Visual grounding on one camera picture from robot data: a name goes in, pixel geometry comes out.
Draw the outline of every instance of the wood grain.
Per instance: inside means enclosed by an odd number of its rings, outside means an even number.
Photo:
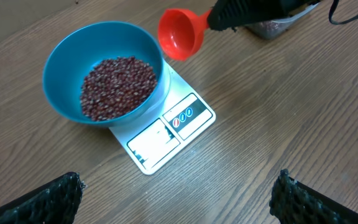
[[[201,14],[212,0],[0,1],[0,206],[68,171],[89,185],[76,223],[278,223],[279,171],[358,212],[358,21],[328,22],[330,1],[279,38],[207,31],[169,64],[217,120],[153,176],[107,129],[72,123],[42,93],[42,69],[66,35],[122,20],[156,36],[168,7]],[[335,15],[358,13],[342,0]]]

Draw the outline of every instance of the blue button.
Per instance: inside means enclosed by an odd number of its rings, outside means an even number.
[[[193,115],[193,110],[191,108],[187,108],[186,115],[187,115],[187,117],[191,117],[191,115]]]
[[[180,122],[185,122],[186,121],[186,115],[184,113],[181,113],[179,115],[179,119],[180,119]]]

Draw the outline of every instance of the scale button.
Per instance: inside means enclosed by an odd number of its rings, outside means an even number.
[[[180,119],[180,122],[185,122],[186,121],[186,114],[185,113],[181,113],[179,115],[179,119]]]
[[[187,115],[187,117],[191,117],[191,115],[193,115],[193,110],[191,108],[187,108],[186,115]]]
[[[175,118],[175,119],[173,120],[172,124],[173,124],[173,127],[174,127],[174,128],[179,127],[179,124],[180,124],[179,118]]]

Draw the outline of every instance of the white scale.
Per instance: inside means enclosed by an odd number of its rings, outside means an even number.
[[[111,132],[139,169],[147,175],[159,170],[216,119],[215,112],[164,63],[161,84],[150,99],[151,107],[140,117]]]

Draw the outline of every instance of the glass jar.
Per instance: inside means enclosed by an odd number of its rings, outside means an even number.
[[[267,40],[274,39],[288,29],[294,22],[312,11],[318,4],[308,6],[304,11],[295,16],[285,19],[275,19],[272,21],[258,22],[255,24],[246,25],[253,33],[259,37]]]

